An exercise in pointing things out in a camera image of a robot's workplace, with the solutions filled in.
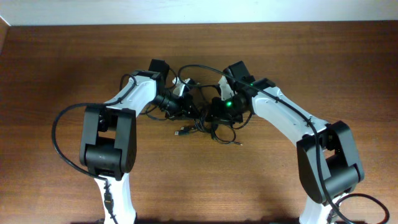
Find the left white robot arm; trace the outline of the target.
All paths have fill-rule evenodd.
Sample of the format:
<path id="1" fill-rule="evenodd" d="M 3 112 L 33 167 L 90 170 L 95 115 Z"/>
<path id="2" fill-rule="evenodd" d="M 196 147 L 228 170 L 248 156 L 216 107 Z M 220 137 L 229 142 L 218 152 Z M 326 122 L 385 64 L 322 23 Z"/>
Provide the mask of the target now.
<path id="1" fill-rule="evenodd" d="M 153 59 L 148 70 L 127 75 L 112 99 L 86 106 L 80 144 L 80 163 L 95 178 L 105 217 L 100 223 L 135 223 L 129 174 L 136 161 L 136 118 L 148 104 L 163 109 L 168 118 L 185 116 L 193 108 L 188 85 L 193 80 L 174 79 L 173 90 L 165 87 L 170 66 Z"/>

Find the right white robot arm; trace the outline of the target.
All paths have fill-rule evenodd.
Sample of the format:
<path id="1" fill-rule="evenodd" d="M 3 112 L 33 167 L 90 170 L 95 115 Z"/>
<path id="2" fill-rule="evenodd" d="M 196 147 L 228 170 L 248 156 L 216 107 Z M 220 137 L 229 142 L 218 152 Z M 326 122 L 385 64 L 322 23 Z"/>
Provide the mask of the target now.
<path id="1" fill-rule="evenodd" d="M 256 80 L 242 61 L 225 68 L 221 76 L 220 97 L 213 99 L 206 120 L 233 125 L 249 112 L 270 122 L 297 148 L 299 179 L 307 194 L 299 223 L 349 223 L 339 206 L 364 179 L 349 126 L 305 111 L 272 81 Z"/>

